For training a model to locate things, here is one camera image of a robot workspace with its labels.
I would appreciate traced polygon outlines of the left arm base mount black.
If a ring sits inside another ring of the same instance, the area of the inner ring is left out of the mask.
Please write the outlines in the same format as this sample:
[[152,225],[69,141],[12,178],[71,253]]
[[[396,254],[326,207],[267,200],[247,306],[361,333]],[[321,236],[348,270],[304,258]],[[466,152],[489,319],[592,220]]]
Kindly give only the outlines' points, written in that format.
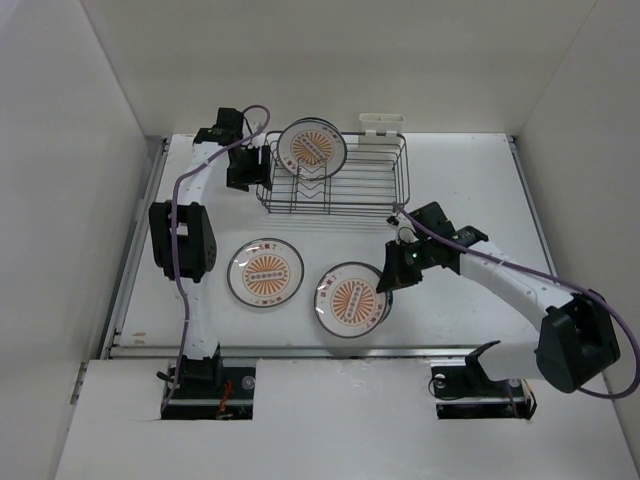
[[184,374],[169,396],[168,383],[160,406],[162,420],[245,421],[254,416],[253,367],[224,367],[215,380],[189,379]]

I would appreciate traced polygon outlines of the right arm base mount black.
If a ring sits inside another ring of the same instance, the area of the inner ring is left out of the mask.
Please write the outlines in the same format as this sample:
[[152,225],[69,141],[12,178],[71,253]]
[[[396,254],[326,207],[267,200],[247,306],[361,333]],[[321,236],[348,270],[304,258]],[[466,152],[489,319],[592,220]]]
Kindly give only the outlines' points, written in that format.
[[463,363],[432,363],[427,386],[439,420],[516,419],[529,421],[538,402],[522,379],[490,380]]

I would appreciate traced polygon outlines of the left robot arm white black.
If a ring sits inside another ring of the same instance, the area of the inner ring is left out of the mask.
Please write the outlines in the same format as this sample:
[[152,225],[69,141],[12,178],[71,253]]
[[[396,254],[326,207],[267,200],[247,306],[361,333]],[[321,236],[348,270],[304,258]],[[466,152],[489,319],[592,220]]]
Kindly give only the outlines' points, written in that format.
[[158,374],[168,387],[165,402],[172,398],[179,386],[182,363],[186,359],[185,348],[193,320],[186,287],[198,283],[212,270],[217,251],[206,208],[198,202],[179,202],[182,184],[191,178],[198,179],[200,173],[219,157],[235,149],[242,149],[245,143],[252,142],[268,126],[270,118],[270,110],[263,105],[250,105],[242,111],[220,108],[214,126],[205,128],[196,135],[198,140],[218,144],[219,149],[209,156],[197,154],[189,164],[189,169],[175,180],[171,199],[164,203],[155,202],[149,208],[154,261],[165,276],[175,282],[184,307],[174,374]]

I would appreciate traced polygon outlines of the red rim plate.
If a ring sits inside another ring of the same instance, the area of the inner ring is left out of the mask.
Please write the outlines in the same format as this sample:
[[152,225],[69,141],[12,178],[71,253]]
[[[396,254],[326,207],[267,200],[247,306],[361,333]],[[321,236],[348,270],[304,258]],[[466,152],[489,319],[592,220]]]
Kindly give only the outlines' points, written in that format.
[[287,172],[306,181],[322,181],[334,176],[346,163],[348,153],[339,129],[316,117],[299,119],[284,129],[275,151]]

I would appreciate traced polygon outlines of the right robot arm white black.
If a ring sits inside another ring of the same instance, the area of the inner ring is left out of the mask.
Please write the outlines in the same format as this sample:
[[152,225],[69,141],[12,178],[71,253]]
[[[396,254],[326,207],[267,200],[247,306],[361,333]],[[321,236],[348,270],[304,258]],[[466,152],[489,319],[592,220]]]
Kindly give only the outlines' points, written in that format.
[[378,292],[412,287],[425,270],[439,267],[491,292],[538,335],[517,343],[491,340],[468,354],[463,381],[470,391],[484,394],[499,381],[534,378],[573,393],[619,360],[612,316],[595,293],[513,263],[484,232],[455,228],[436,202],[411,213],[396,209],[387,222],[395,237],[385,245]]

